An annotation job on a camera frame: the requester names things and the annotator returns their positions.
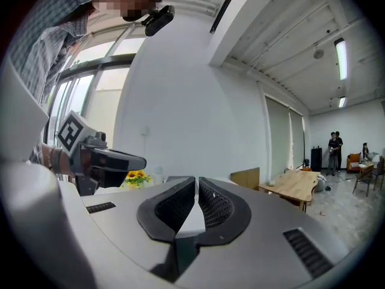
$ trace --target black vent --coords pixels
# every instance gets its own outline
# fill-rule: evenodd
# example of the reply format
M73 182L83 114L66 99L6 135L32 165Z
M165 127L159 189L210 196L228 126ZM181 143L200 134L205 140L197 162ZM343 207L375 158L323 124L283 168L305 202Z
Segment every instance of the black vent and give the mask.
M228 198L204 183L199 185L199 205L205 217L206 229L219 226L233 213L233 205Z
M195 178L189 185L160 201L155 207L155 215L177 233L194 206Z
M105 204L100 204L100 205L92 205L90 207L86 207L88 213L96 213L104 210L108 210L111 208L115 208L116 205L114 205L112 202L106 202Z
M330 261L299 229L286 231L283 235L313 278L321 276L333 267Z

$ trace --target sunflower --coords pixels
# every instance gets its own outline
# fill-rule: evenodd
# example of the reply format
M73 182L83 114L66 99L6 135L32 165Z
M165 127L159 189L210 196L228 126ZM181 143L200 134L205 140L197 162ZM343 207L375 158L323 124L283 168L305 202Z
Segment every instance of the sunflower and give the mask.
M133 180L137 177L136 173L134 171L130 171L127 175L127 178L128 180Z
M143 170L139 170L136 172L136 176L139 177L139 178L146 178L146 174L144 173Z

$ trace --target orange chair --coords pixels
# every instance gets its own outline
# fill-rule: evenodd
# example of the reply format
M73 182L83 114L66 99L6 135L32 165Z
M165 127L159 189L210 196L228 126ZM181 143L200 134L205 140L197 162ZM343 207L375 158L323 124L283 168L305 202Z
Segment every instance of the orange chair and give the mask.
M349 154L348 155L348 159L346 160L346 170L347 172L349 171L356 171L356 172L359 172L360 171L360 155L361 153L358 153L358 154Z

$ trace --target standing person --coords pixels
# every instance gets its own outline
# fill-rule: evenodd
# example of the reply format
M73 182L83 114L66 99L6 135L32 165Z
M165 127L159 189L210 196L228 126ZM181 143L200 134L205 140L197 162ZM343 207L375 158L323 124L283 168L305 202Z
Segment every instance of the standing person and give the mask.
M337 140L339 141L339 149L338 149L338 156L337 156L337 159L338 159L338 167L337 167L337 170L338 170L338 173L340 173L340 172L341 172L342 145L343 145L343 141L342 141L342 138L339 137L339 131L336 131L336 138L337 138Z
M88 17L99 10L133 22L162 0L38 0L8 49L11 63L37 101L57 83L72 46L87 33ZM74 176L61 149L38 141L30 159L55 173ZM59 168L50 164L57 163Z
M336 172L337 167L337 161L338 161L338 150L339 150L339 141L336 138L336 133L332 132L331 139L329 140L329 166L327 169L326 175L328 176L330 174L334 176Z
M369 148L368 148L368 143L364 143L362 145L362 158L367 161L369 160Z

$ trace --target loudspeaker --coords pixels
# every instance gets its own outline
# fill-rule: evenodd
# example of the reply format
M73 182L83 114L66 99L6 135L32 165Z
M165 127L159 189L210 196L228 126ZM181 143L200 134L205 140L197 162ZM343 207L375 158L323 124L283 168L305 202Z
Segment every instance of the loudspeaker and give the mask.
M310 164L312 171L321 171L322 168L322 148L312 149L312 162Z

